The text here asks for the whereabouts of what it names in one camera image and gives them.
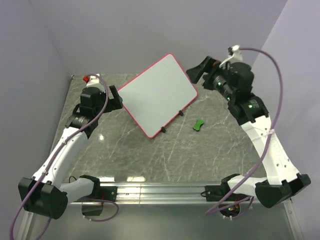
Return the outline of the pink framed whiteboard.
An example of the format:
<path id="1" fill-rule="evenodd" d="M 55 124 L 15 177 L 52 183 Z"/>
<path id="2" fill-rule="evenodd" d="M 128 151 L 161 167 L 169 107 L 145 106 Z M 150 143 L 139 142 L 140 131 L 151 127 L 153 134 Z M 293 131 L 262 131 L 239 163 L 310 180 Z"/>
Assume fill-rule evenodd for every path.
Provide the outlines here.
<path id="1" fill-rule="evenodd" d="M 118 89 L 125 110 L 154 138 L 198 96 L 196 88 L 168 53 Z"/>

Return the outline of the green whiteboard eraser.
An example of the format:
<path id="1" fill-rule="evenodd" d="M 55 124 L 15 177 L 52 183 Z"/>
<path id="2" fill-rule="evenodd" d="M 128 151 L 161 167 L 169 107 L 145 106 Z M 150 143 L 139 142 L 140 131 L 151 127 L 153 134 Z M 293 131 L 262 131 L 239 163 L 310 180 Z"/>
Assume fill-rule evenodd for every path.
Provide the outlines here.
<path id="1" fill-rule="evenodd" d="M 198 132 L 204 123 L 203 119 L 198 119 L 192 129 Z"/>

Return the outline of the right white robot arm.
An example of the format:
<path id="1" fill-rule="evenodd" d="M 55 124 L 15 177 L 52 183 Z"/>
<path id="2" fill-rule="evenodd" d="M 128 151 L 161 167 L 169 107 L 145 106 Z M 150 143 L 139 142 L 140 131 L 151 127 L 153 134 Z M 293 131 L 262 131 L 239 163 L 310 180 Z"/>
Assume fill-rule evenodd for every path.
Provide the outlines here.
<path id="1" fill-rule="evenodd" d="M 238 173 L 221 181 L 220 203 L 237 195 L 255 197 L 266 208 L 271 208 L 304 190 L 311 184 L 307 174 L 293 165 L 280 143 L 262 101 L 252 92 L 254 73 L 243 62 L 220 61 L 207 56 L 198 66 L 186 71 L 192 83 L 204 79 L 204 89 L 217 91 L 227 100 L 228 111 L 251 140 L 260 157 L 246 176 Z"/>

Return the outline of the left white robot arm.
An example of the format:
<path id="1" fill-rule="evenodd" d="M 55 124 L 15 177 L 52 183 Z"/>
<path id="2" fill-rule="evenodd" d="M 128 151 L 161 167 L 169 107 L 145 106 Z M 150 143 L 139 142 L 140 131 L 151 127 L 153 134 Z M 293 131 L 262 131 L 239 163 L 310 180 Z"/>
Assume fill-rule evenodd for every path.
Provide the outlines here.
<path id="1" fill-rule="evenodd" d="M 82 175 L 76 181 L 62 185 L 64 176 L 78 152 L 89 140 L 104 113 L 123 108 L 123 100 L 115 86 L 106 90 L 89 86 L 82 90 L 80 102 L 67 119 L 62 136 L 42 167 L 31 178 L 22 178 L 18 190 L 25 211 L 51 219 L 59 219 L 67 205 L 86 197 L 96 201 L 102 196 L 100 180 Z"/>

